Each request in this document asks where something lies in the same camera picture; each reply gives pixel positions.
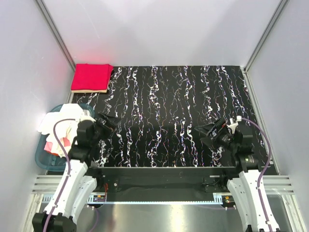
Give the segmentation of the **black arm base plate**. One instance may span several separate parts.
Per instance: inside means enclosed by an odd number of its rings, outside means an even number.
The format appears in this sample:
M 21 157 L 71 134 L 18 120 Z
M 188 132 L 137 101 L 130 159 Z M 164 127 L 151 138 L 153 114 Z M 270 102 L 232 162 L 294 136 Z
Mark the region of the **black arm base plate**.
M 225 192 L 218 184 L 224 174 L 235 167 L 163 167 L 163 168 L 90 168 L 108 185 L 111 200 L 210 200 L 211 195 Z

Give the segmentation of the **white t shirt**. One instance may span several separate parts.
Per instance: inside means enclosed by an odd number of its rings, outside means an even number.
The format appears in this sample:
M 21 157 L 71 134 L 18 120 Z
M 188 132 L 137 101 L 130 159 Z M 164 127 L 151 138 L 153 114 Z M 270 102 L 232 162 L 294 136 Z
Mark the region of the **white t shirt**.
M 49 112 L 45 115 L 38 127 L 38 132 L 47 135 L 46 142 L 55 143 L 57 141 L 63 152 L 66 152 L 60 139 L 68 138 L 72 146 L 73 139 L 77 136 L 78 124 L 85 120 L 95 121 L 91 114 L 82 109 L 80 105 L 76 103 L 64 104 L 59 112 Z

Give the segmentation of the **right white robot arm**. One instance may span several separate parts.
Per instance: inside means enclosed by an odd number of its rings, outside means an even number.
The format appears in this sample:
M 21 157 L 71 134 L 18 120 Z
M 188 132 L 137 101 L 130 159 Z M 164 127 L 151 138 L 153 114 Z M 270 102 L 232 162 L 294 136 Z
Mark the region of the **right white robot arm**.
M 264 187 L 263 175 L 267 167 L 261 167 L 253 151 L 253 133 L 241 125 L 238 116 L 227 123 L 220 118 L 213 123 L 197 126 L 202 134 L 201 142 L 215 150 L 227 150 L 236 171 L 224 173 L 218 180 L 223 191 L 229 191 L 241 218 L 245 232 L 279 232 L 280 226 L 273 216 Z

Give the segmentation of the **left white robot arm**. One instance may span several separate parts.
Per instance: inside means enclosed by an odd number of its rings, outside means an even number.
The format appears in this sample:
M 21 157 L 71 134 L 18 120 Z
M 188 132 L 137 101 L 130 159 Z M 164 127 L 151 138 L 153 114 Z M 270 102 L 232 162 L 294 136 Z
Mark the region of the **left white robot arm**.
M 99 113 L 96 119 L 73 118 L 77 130 L 69 151 L 60 142 L 56 129 L 58 124 L 67 121 L 67 118 L 61 119 L 53 127 L 54 139 L 66 158 L 66 168 L 49 204 L 32 219 L 36 232 L 75 232 L 90 194 L 107 187 L 102 171 L 91 163 L 99 141 L 110 137 L 121 118 L 104 113 Z

